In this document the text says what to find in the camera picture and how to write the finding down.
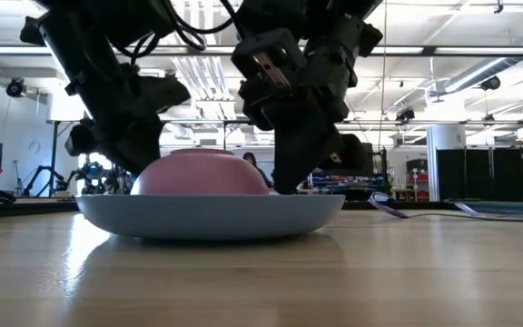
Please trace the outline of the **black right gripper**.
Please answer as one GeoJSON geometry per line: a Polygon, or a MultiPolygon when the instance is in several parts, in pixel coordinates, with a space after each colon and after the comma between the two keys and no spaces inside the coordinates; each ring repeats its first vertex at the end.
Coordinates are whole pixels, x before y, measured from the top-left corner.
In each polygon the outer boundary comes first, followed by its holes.
{"type": "Polygon", "coordinates": [[[336,125],[348,117],[345,103],[358,77],[358,57],[375,46],[371,26],[351,26],[311,38],[301,49],[307,64],[294,89],[278,90],[258,78],[240,89],[244,113],[262,130],[275,133],[274,188],[295,193],[304,176],[316,170],[360,171],[371,164],[370,148],[336,125]]]}

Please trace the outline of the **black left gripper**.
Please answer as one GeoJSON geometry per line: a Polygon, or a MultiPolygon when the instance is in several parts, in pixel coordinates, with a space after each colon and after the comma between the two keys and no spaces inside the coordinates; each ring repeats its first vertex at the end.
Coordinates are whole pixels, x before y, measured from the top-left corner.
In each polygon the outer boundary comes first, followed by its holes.
{"type": "Polygon", "coordinates": [[[80,11],[28,16],[20,40],[49,48],[68,78],[65,92],[78,96],[89,118],[75,126],[65,144],[71,155],[99,151],[126,171],[139,174],[161,157],[163,122],[136,114],[139,96],[106,38],[80,11]]]}

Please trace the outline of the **pink bowl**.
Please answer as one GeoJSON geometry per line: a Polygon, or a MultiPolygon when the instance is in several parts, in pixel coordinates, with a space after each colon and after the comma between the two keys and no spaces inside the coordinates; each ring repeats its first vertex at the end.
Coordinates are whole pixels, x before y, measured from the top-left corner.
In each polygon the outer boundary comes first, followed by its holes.
{"type": "Polygon", "coordinates": [[[137,177],[132,195],[267,195],[258,170],[232,152],[174,150],[150,163],[137,177]]]}

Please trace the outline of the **blue-grey plate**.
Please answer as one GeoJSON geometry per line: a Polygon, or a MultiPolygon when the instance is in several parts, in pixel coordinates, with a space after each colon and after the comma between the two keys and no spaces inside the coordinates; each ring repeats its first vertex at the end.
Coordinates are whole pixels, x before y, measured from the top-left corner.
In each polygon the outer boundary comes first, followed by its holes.
{"type": "Polygon", "coordinates": [[[342,195],[83,195],[94,226],[121,236],[243,241],[311,233],[330,223],[342,195]]]}

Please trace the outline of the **person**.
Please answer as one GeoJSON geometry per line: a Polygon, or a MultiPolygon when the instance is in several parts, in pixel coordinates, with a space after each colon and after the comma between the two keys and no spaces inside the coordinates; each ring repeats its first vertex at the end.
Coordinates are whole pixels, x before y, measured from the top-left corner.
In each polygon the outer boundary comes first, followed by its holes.
{"type": "Polygon", "coordinates": [[[266,173],[258,166],[256,157],[253,153],[251,153],[251,152],[245,153],[242,156],[242,159],[247,161],[248,163],[250,163],[258,171],[258,173],[261,175],[264,183],[266,184],[266,186],[268,188],[273,187],[272,181],[267,177],[266,173]]]}

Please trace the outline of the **red tool cart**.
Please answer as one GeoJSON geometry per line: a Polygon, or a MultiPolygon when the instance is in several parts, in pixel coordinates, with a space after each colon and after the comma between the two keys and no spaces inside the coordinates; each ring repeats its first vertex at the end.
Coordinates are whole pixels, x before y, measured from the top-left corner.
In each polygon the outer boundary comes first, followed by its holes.
{"type": "Polygon", "coordinates": [[[429,169],[427,159],[413,159],[406,162],[407,186],[413,191],[416,202],[429,200],[429,169]]]}

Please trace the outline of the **white column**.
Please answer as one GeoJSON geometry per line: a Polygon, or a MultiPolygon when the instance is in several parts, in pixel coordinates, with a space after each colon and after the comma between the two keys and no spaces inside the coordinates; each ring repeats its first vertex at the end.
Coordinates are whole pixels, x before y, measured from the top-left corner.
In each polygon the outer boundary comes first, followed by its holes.
{"type": "Polygon", "coordinates": [[[467,136],[464,100],[456,95],[430,95],[426,101],[429,200],[442,202],[463,193],[463,148],[467,136]]]}

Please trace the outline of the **blue-grey mat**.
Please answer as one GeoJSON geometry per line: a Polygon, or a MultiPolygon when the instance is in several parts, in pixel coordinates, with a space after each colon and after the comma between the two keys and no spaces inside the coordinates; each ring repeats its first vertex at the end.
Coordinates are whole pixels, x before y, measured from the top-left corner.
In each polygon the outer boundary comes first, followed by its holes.
{"type": "Polygon", "coordinates": [[[490,202],[490,201],[466,201],[452,202],[464,203],[479,213],[501,213],[509,215],[523,215],[523,202],[490,202]]]}

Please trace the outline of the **black metal rig frame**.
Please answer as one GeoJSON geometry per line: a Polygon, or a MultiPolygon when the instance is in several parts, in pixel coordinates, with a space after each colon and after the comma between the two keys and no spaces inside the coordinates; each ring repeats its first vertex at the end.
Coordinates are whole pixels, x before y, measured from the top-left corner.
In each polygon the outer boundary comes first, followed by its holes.
{"type": "Polygon", "coordinates": [[[79,158],[71,156],[64,148],[69,132],[76,124],[76,121],[48,120],[48,123],[53,127],[49,166],[55,171],[55,174],[50,174],[47,194],[52,197],[55,196],[54,188],[56,187],[57,176],[61,174],[64,178],[67,178],[71,171],[79,167],[79,158]]]}

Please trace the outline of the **black overhead frame bar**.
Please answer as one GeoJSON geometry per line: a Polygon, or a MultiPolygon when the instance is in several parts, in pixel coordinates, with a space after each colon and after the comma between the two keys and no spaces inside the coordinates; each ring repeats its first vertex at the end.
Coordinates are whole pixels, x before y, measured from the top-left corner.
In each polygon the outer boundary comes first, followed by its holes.
{"type": "MultiPolygon", "coordinates": [[[[232,46],[214,45],[202,52],[183,45],[161,45],[152,56],[231,56],[232,46]]],[[[0,56],[51,56],[47,47],[31,45],[0,45],[0,56]]],[[[523,46],[377,46],[371,56],[389,57],[523,57],[523,46]]]]}

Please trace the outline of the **black partition wall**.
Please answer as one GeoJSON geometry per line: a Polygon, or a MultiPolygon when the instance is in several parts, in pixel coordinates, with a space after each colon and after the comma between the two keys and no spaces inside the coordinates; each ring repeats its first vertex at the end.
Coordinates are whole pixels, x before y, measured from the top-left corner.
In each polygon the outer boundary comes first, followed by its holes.
{"type": "Polygon", "coordinates": [[[446,200],[523,202],[523,147],[463,148],[463,193],[446,200]]]}

